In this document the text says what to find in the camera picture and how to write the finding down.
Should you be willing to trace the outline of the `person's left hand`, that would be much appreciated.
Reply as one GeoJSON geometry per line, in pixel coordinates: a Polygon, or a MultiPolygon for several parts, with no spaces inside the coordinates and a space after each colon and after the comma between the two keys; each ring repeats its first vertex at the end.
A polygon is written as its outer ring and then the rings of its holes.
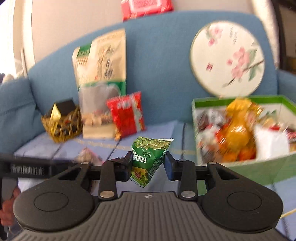
{"type": "Polygon", "coordinates": [[[15,222],[15,216],[13,213],[13,204],[15,199],[20,195],[21,191],[17,186],[14,191],[12,198],[3,202],[2,209],[0,210],[1,224],[3,226],[13,226],[15,222]]]}

